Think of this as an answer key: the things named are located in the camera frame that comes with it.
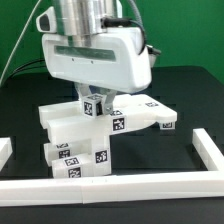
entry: cable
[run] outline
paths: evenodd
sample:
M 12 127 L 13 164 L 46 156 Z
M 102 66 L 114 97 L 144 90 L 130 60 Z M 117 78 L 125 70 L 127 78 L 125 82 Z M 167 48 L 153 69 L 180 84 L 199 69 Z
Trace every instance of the cable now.
M 46 65 L 43 65 L 43 66 L 35 66 L 35 67 L 31 67 L 31 68 L 24 68 L 24 69 L 21 69 L 21 70 L 19 70 L 19 71 L 15 71 L 15 72 L 13 72 L 13 73 L 9 76 L 8 79 L 12 79 L 12 78 L 14 78 L 15 75 L 16 75 L 17 73 L 25 72 L 25 71 L 27 71 L 27 70 L 32 70 L 32 69 L 36 69 L 36 68 L 46 68 Z
M 23 69 L 23 68 L 25 68 L 27 66 L 30 66 L 30 65 L 33 65 L 33 64 L 37 64 L 37 63 L 41 63 L 41 62 L 45 62 L 45 60 L 43 58 L 41 58 L 41 59 L 35 59 L 33 61 L 29 61 L 29 62 L 19 66 L 18 68 L 16 68 L 12 73 L 14 73 L 14 72 L 16 72 L 18 70 L 21 70 L 21 69 Z
M 21 40 L 22 40 L 22 38 L 23 38 L 27 28 L 28 28 L 28 26 L 29 26 L 29 24 L 30 24 L 30 21 L 31 21 L 34 13 L 36 12 L 39 4 L 41 3 L 41 1 L 42 0 L 38 0 L 37 4 L 34 6 L 30 16 L 29 16 L 29 18 L 28 18 L 28 20 L 27 20 L 27 22 L 26 22 L 26 24 L 25 24 L 25 26 L 24 26 L 20 36 L 19 36 L 19 39 L 17 40 L 17 42 L 16 42 L 16 44 L 15 44 L 15 46 L 14 46 L 14 48 L 13 48 L 13 50 L 12 50 L 10 56 L 9 56 L 9 58 L 8 58 L 8 61 L 7 61 L 6 65 L 5 65 L 5 68 L 4 68 L 3 72 L 2 72 L 2 76 L 1 76 L 1 79 L 0 79 L 0 87 L 2 86 L 2 82 L 3 82 L 4 76 L 5 76 L 6 72 L 7 72 L 7 69 L 9 67 L 9 64 L 10 64 L 10 62 L 11 62 L 11 60 L 12 60 L 12 58 L 13 58 L 13 56 L 14 56 L 14 54 L 15 54 L 15 52 L 16 52 L 16 50 L 17 50 L 17 48 L 18 48 L 18 46 L 19 46 L 19 44 L 20 44 L 20 42 L 21 42 Z
M 127 2 L 129 3 L 129 5 L 131 6 L 133 13 L 135 15 L 135 18 L 137 20 L 137 22 L 143 26 L 143 22 L 142 22 L 142 17 L 141 17 L 141 13 L 139 12 L 138 6 L 136 5 L 134 0 L 127 0 Z
M 146 47 L 146 44 L 147 44 L 147 37 L 146 37 L 146 33 L 145 33 L 145 29 L 144 27 L 138 23 L 137 21 L 134 21 L 134 20 L 130 20 L 130 22 L 132 24 L 135 24 L 137 27 L 140 28 L 141 32 L 142 32 L 142 38 L 143 38 L 143 44 L 142 44 L 142 48 L 141 48 L 141 51 L 139 53 L 139 55 L 144 51 L 145 47 Z

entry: black cable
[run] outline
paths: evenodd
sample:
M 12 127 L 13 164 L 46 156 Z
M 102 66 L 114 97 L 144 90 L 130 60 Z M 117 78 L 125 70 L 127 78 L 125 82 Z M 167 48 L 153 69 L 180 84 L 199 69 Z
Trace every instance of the black cable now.
M 18 71 L 15 71 L 13 72 L 9 77 L 8 79 L 12 79 L 15 77 L 16 74 L 20 73 L 20 72 L 25 72 L 27 70 L 32 70 L 32 69 L 36 69 L 36 68 L 46 68 L 46 65 L 43 65 L 43 66 L 35 66 L 35 67 L 31 67 L 31 68 L 24 68 L 24 69 L 20 69 Z
M 16 68 L 12 73 L 14 73 L 14 72 L 16 72 L 16 71 L 18 71 L 20 69 L 23 69 L 23 68 L 25 68 L 27 66 L 30 66 L 30 65 L 33 65 L 33 64 L 36 64 L 36 63 L 41 63 L 41 62 L 45 62 L 45 60 L 43 58 L 41 58 L 41 59 L 35 59 L 33 61 L 29 61 L 29 62 L 19 66 L 18 68 Z
M 147 45 L 147 36 L 146 36 L 146 33 L 145 33 L 145 29 L 144 29 L 144 27 L 143 27 L 139 22 L 137 22 L 137 21 L 130 20 L 130 22 L 131 22 L 132 24 L 136 25 L 137 27 L 139 27 L 140 30 L 141 30 L 141 32 L 142 32 L 143 44 L 142 44 L 141 51 L 140 51 L 140 53 L 139 53 L 139 55 L 140 55 L 140 54 L 142 54 L 142 52 L 144 51 L 144 49 L 145 49 L 145 47 L 146 47 L 146 45 Z

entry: green background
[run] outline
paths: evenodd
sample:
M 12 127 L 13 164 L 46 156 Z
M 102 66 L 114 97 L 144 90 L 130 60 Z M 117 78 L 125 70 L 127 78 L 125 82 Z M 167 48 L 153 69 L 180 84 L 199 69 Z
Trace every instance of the green background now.
M 7 0 L 0 7 L 0 72 L 37 0 Z M 125 0 L 124 15 L 132 16 Z M 223 0 L 137 0 L 148 43 L 162 50 L 157 67 L 203 66 L 224 83 Z M 50 6 L 43 0 L 35 17 Z M 42 57 L 41 35 L 32 20 L 10 65 Z

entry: white plastic housing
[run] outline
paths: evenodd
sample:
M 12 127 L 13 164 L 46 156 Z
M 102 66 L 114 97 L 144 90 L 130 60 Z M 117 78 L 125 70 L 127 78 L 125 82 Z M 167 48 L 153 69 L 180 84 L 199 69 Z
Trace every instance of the white plastic housing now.
M 92 55 L 87 58 L 74 53 L 77 49 L 71 46 L 68 37 L 45 34 L 42 44 L 51 75 L 127 93 L 148 87 L 151 82 L 149 56 L 147 49 L 139 55 L 142 33 L 138 28 L 110 28 L 107 33 L 93 35 L 91 42 Z
M 40 26 L 40 18 L 42 16 L 47 16 L 49 20 L 49 25 L 50 25 L 50 30 L 42 30 Z M 47 11 L 42 13 L 40 16 L 37 17 L 36 19 L 36 25 L 37 29 L 41 33 L 56 33 L 57 32 L 57 21 L 56 21 L 56 16 L 55 16 L 55 10 L 54 7 L 50 7 Z

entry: black tabletop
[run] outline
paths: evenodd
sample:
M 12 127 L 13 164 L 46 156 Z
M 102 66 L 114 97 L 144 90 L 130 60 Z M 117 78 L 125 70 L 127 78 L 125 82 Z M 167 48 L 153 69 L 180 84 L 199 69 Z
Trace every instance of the black tabletop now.
M 147 129 L 111 137 L 113 174 L 206 170 L 192 146 L 192 132 L 205 128 L 224 152 L 224 86 L 201 67 L 153 69 L 143 93 L 178 113 L 175 131 Z M 0 89 L 0 137 L 11 137 L 13 155 L 1 180 L 52 178 L 44 159 L 47 133 L 38 106 L 77 99 L 73 83 L 49 74 L 26 74 Z M 0 223 L 223 223 L 224 199 L 178 199 L 0 208 Z

